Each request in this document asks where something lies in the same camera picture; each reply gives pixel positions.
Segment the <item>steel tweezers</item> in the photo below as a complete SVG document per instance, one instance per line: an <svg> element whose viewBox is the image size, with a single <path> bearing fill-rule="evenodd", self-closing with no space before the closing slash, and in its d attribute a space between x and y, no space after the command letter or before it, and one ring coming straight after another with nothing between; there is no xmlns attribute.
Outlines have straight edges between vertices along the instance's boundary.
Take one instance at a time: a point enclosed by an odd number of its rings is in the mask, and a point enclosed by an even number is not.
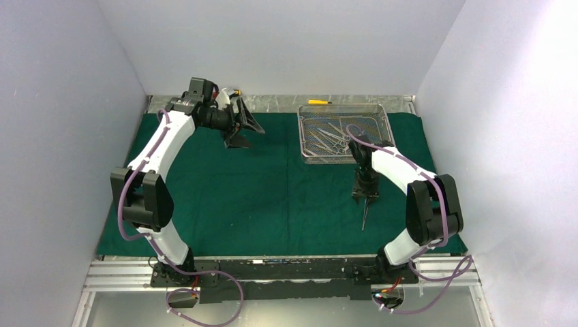
<svg viewBox="0 0 578 327"><path fill-rule="evenodd" d="M361 230L364 231L365 230L365 226L366 226L366 221L367 221L367 214L368 214L368 210L369 210L369 203L368 203L369 199L365 198L364 199L364 203L363 203L363 218L362 218L362 227Z"/></svg>

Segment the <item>steel surgical scissors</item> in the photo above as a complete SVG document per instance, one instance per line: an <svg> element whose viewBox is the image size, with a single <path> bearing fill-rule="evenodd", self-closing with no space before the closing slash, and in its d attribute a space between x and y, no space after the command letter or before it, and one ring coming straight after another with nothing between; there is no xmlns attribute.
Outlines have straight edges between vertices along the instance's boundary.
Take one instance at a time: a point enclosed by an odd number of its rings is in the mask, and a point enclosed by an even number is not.
<svg viewBox="0 0 578 327"><path fill-rule="evenodd" d="M340 143L348 143L350 136L346 135L340 128L332 123L327 123L329 129L318 128L317 131L322 135L332 138Z"/></svg>

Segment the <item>green surgical drape cloth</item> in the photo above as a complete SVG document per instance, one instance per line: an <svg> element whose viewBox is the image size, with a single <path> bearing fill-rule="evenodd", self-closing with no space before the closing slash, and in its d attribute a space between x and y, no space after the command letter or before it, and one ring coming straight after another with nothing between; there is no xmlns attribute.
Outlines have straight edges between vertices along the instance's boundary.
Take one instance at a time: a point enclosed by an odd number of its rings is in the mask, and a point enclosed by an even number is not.
<svg viewBox="0 0 578 327"><path fill-rule="evenodd" d="M172 221L195 256L370 254L404 229L402 192L389 180L380 179L362 231L354 166L306 164L295 114L256 120L265 134L246 131L250 148L227 149L201 128L170 168Z"/></svg>

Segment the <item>wire mesh instrument tray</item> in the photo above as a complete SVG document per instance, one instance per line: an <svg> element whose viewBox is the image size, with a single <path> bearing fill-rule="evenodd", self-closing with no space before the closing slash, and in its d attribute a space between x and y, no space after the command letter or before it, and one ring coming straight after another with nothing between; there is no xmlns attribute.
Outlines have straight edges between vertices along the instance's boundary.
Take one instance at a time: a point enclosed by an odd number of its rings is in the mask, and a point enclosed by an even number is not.
<svg viewBox="0 0 578 327"><path fill-rule="evenodd" d="M329 129L327 123L340 128L346 135L365 135L369 143L395 143L389 118L380 104L327 104L302 105L297 110L301 157L305 164L353 164L355 162L348 143L340 143L322 135L318 128ZM321 156L307 149L306 133L322 136L341 148L342 155Z"/></svg>

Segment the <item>steel surgical forceps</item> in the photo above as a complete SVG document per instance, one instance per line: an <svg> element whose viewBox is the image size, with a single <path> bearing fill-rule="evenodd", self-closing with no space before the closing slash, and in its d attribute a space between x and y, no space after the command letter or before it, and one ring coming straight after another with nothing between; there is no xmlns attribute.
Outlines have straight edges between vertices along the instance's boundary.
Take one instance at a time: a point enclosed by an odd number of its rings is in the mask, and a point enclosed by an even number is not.
<svg viewBox="0 0 578 327"><path fill-rule="evenodd" d="M313 133L306 133L307 149L317 155L321 156L337 156L342 155L341 148L335 143L332 143L322 136Z"/></svg>

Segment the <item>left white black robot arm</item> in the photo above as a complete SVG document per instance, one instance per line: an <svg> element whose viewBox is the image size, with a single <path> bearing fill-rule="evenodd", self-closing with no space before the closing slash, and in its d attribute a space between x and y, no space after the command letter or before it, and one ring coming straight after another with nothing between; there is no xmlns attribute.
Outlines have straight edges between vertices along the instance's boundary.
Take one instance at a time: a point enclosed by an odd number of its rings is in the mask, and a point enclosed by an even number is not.
<svg viewBox="0 0 578 327"><path fill-rule="evenodd" d="M111 172L117 227L124 240L145 239L160 263L192 276L196 273L194 253L172 222L174 201L165 182L169 170L199 127L218 131L228 149L251 146L241 130L259 134L265 130L242 98L226 93L207 100L190 93L173 97L159 111L159 118L159 125L143 150L126 167Z"/></svg>

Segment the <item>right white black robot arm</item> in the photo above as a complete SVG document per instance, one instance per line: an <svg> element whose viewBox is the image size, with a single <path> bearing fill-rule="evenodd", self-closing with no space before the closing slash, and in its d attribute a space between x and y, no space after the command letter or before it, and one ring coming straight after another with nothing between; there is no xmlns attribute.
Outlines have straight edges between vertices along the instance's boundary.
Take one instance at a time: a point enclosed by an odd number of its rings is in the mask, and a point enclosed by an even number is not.
<svg viewBox="0 0 578 327"><path fill-rule="evenodd" d="M405 227L379 248L376 266L393 270L430 249L445 247L463 230L463 217L455 179L420 167L397 147L372 144L364 135L350 136L348 147L357 168L352 199L367 210L380 196L379 182L387 178L406 197Z"/></svg>

